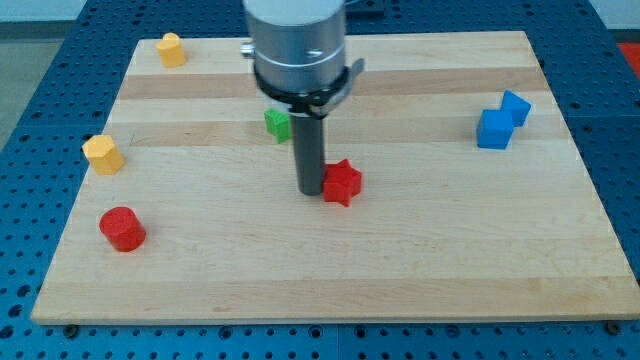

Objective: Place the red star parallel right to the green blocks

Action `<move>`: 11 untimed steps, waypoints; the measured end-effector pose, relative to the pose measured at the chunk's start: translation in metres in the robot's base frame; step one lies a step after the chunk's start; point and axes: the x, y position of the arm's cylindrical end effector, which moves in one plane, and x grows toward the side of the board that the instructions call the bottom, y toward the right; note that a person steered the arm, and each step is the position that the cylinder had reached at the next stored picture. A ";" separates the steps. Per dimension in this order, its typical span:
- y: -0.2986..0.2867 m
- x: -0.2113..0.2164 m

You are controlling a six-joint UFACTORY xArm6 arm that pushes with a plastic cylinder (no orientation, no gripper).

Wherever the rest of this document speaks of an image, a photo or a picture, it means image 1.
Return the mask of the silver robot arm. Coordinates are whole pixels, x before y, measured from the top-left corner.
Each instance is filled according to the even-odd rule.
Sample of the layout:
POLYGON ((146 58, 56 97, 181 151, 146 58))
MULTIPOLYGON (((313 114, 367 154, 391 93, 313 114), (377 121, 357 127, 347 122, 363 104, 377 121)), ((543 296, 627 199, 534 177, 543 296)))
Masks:
POLYGON ((241 54, 269 86, 288 93, 333 84, 345 68, 343 0, 244 0, 251 40, 241 54))

